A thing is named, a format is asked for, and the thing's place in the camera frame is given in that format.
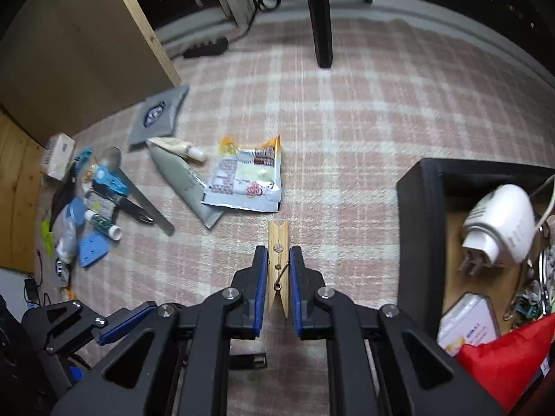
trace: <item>wooden clothespin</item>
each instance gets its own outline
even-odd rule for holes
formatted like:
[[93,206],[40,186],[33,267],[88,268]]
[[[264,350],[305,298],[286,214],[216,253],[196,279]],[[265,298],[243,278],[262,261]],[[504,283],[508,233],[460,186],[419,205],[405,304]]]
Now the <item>wooden clothespin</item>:
[[281,296],[285,317],[289,315],[289,222],[281,225],[268,222],[268,283],[266,285],[267,313],[272,309],[277,293]]

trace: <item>wooden floor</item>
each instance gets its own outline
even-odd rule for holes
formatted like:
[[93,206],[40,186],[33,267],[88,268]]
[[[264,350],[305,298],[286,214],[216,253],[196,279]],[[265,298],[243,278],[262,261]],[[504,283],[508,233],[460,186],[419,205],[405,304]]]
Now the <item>wooden floor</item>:
[[0,111],[0,266],[34,272],[34,222],[44,149]]

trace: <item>plaid carpet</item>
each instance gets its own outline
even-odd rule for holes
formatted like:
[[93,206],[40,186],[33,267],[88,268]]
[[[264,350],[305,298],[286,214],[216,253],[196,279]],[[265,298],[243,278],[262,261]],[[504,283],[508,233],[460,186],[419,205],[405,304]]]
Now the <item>plaid carpet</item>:
[[[255,26],[219,58],[174,62],[191,85],[177,137],[213,157],[224,135],[244,144],[281,135],[278,214],[227,214],[207,231],[148,151],[128,153],[138,106],[76,136],[78,148],[121,148],[122,169],[176,225],[168,238],[121,214],[119,245],[73,273],[79,299],[102,314],[146,300],[199,303],[250,265],[268,220],[287,219],[308,267],[356,303],[379,307],[397,293],[395,183],[416,161],[555,167],[554,94],[498,58],[400,21],[335,21],[333,36],[331,70],[316,65],[308,21]],[[211,164],[197,167],[201,176]],[[43,205],[48,196],[43,189]],[[90,344],[84,355],[94,363],[102,350]],[[232,353],[262,350],[267,370],[230,374],[230,415],[328,414],[323,341],[301,343],[274,311],[260,340],[232,345]]]

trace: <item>lime green plastic object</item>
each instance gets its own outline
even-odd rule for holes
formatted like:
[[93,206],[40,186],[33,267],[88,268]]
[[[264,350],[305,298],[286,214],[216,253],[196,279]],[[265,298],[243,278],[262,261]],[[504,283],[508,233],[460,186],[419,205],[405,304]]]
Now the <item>lime green plastic object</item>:
[[50,230],[50,223],[47,220],[41,222],[41,236],[44,248],[49,256],[54,256],[54,233]]

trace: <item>triangular cutout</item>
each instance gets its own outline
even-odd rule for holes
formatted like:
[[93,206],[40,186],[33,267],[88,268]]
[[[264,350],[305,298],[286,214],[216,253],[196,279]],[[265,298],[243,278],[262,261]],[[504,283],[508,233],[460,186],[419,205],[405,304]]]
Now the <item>triangular cutout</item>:
[[404,347],[409,353],[418,384],[422,389],[435,388],[453,378],[451,369],[412,332],[404,332],[402,336]]
[[50,323],[54,322],[66,311],[67,311],[66,307],[55,308],[53,310],[46,310],[46,317],[48,317],[48,322]]
[[104,378],[126,389],[137,385],[143,364],[154,339],[153,332],[144,333],[118,360],[106,371]]

